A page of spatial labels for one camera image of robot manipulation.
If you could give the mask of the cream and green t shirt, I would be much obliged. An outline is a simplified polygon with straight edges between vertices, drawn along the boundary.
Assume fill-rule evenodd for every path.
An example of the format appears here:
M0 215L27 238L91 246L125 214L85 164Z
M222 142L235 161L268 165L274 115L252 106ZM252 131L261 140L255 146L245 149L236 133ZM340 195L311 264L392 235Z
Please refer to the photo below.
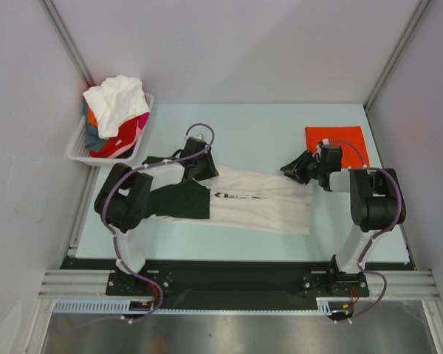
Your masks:
M308 235L312 188L285 176L224 165L218 174L192 178L151 191L145 219Z

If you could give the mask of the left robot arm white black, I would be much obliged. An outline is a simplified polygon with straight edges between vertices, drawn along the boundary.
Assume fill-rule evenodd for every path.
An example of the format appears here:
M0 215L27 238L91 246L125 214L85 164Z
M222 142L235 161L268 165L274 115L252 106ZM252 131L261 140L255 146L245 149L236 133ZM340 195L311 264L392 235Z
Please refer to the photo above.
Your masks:
M140 271L145 256L129 234L149 211L151 192L215 176L211 144L197 137L189 137L183 149L169 157L150 157L140 167L123 163L113 166L97 194L94 209L111 235L117 268L125 272L123 287L131 294L141 294L148 286L148 276Z

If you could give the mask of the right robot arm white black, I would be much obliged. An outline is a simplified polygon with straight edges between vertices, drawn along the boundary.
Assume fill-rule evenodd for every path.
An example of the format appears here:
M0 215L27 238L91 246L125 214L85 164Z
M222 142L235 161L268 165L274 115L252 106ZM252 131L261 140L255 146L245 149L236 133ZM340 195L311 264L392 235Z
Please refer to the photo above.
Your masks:
M354 225L341 250L333 256L335 272L326 277L327 290L342 296L352 287L349 274L364 271L366 256L386 232L405 220L406 206L393 169L342 165L343 150L337 144L322 142L316 153L305 150L280 171L288 178L308 184L315 180L326 192L349 194Z

